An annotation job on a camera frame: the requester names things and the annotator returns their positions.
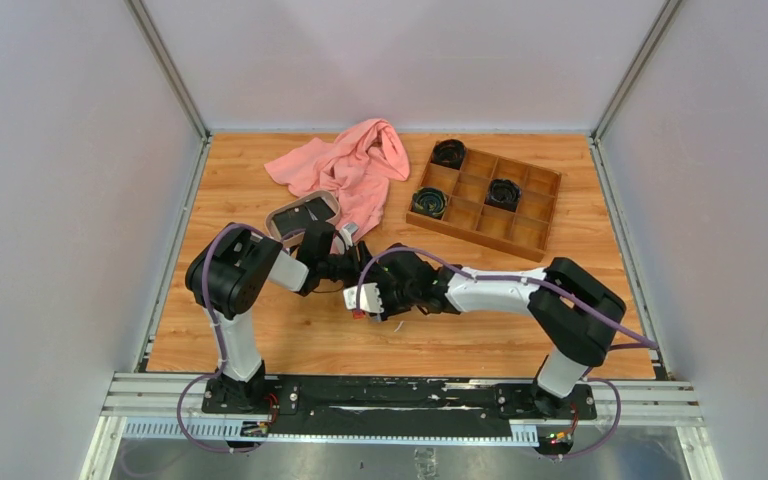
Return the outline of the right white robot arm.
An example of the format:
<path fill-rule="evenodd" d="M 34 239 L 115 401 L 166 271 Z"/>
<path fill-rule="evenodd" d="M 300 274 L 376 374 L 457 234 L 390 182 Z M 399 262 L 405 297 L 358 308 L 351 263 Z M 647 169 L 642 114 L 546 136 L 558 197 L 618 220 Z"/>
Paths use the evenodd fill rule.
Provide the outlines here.
<path fill-rule="evenodd" d="M 602 365 L 622 328 L 626 303 L 573 260 L 556 257 L 526 271 L 477 270 L 395 244 L 366 262 L 358 309 L 387 320 L 413 308 L 425 315 L 496 312 L 533 318 L 552 343 L 525 395 L 525 407 L 556 417 L 577 382 Z"/>

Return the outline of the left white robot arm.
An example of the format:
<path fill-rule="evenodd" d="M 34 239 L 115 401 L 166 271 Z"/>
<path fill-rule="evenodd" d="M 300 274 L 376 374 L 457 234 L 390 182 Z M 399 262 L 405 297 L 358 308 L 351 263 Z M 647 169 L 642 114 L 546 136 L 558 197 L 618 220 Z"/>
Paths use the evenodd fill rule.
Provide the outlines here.
<path fill-rule="evenodd" d="M 256 346 L 253 307 L 271 282 L 300 296 L 320 282 L 356 285 L 372 255 L 350 231 L 314 220 L 273 238 L 245 224 L 228 224 L 191 262 L 185 285 L 208 315 L 218 349 L 206 405 L 253 413 L 271 396 L 265 361 Z"/>

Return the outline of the beige oval card tray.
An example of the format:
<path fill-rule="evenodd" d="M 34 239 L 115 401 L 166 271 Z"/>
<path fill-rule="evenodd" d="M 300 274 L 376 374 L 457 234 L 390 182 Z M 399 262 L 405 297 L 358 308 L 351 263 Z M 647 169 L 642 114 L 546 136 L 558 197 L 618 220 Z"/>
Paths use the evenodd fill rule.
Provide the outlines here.
<path fill-rule="evenodd" d="M 265 219 L 267 233 L 290 247 L 302 241 L 307 227 L 314 221 L 335 225 L 341 215 L 337 198 L 325 190 L 317 190 L 270 212 Z"/>

